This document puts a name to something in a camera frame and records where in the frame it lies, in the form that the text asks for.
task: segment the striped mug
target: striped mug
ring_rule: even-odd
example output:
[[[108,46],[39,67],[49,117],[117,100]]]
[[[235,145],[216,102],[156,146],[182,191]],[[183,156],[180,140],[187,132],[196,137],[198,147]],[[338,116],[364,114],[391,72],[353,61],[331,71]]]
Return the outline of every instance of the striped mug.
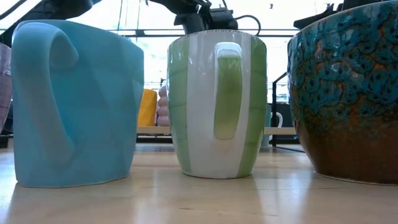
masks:
[[[253,35],[208,30],[174,41],[167,98],[182,172],[230,179],[252,171],[264,131],[267,49]]]

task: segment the green mug handle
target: green mug handle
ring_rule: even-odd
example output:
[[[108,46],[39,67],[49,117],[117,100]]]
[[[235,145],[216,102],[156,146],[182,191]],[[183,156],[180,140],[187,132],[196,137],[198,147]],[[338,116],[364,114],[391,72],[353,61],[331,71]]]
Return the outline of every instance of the green mug handle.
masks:
[[[214,135],[219,140],[233,139],[238,128],[243,89],[242,61],[239,44],[216,44]]]

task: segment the light blue mug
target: light blue mug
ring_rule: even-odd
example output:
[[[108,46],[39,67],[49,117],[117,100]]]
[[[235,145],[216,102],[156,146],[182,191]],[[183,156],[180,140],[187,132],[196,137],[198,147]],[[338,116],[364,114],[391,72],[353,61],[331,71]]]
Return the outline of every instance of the light blue mug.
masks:
[[[278,124],[278,128],[282,127],[282,124],[284,122],[284,118],[283,116],[276,112],[277,117],[279,118],[279,124]],[[271,110],[271,106],[267,105],[267,114],[266,114],[266,123],[265,123],[265,127],[269,128],[271,127],[271,118],[272,118],[272,110]],[[262,142],[261,142],[261,147],[267,147],[269,145],[269,141],[272,140],[272,135],[271,134],[265,134],[262,137]]]
[[[126,177],[136,145],[144,53],[70,21],[25,21],[11,73],[19,184],[71,187]]]

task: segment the brown pot base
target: brown pot base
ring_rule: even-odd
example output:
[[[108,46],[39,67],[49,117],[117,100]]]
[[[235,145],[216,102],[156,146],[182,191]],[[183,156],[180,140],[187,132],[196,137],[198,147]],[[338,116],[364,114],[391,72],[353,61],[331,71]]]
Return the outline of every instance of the brown pot base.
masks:
[[[350,180],[350,179],[344,179],[344,178],[339,178],[339,177],[332,177],[329,175],[323,175],[318,172],[315,172],[317,175],[329,179],[334,179],[334,180],[340,180],[340,181],[345,181],[345,182],[351,182],[355,184],[368,184],[368,185],[380,185],[380,186],[398,186],[398,184],[379,184],[379,183],[372,183],[372,182],[363,182],[363,181],[357,181],[357,180]]]

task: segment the wooden surface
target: wooden surface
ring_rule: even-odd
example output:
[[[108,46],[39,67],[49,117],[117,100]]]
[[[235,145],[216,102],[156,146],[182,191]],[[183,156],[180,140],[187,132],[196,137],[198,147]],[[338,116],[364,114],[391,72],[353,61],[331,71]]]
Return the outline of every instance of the wooden surface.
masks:
[[[137,150],[128,178],[26,189],[0,149],[0,223],[398,223],[397,187],[319,177],[304,153],[260,153],[252,176],[209,180],[183,175],[171,145]]]
[[[170,134],[169,127],[138,127],[137,134]],[[264,128],[264,134],[296,134],[294,128]]]

